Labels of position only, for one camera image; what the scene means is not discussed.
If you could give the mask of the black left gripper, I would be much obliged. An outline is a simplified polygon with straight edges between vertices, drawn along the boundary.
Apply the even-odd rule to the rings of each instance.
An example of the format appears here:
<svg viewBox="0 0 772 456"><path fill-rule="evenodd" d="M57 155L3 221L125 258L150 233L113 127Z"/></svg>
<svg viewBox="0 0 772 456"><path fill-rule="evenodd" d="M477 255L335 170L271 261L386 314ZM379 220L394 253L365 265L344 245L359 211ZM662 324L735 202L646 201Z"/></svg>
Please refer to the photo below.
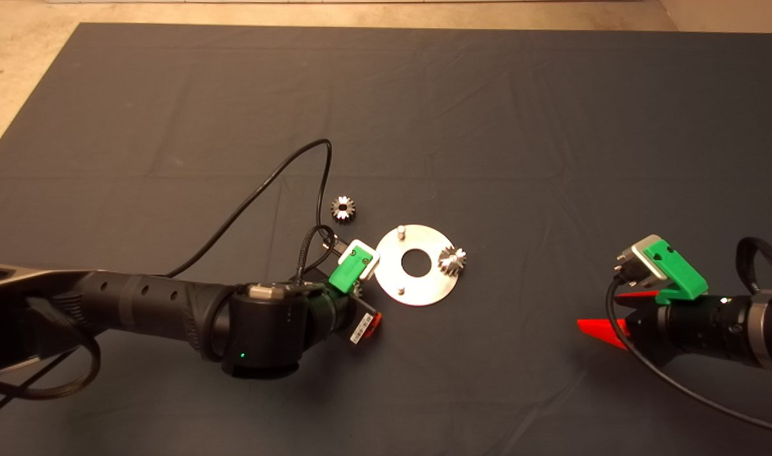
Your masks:
<svg viewBox="0 0 772 456"><path fill-rule="evenodd" d="M354 294L328 283L308 283L307 346L337 335L351 346L371 338L383 315Z"/></svg>

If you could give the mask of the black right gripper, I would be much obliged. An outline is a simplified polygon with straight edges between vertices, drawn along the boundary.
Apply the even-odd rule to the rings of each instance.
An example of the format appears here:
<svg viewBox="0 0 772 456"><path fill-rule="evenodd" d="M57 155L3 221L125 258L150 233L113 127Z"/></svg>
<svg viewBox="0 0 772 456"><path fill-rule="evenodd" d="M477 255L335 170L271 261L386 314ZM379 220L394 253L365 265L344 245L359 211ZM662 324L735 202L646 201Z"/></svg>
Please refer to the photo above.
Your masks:
<svg viewBox="0 0 772 456"><path fill-rule="evenodd" d="M625 318L633 346L655 366L673 358L694 354L752 365L747 334L750 296L702 294L696 300L675 300L669 305L655 302L659 291L616 295L616 304L631 308ZM603 343L627 350L608 319L579 319L579 330Z"/></svg>

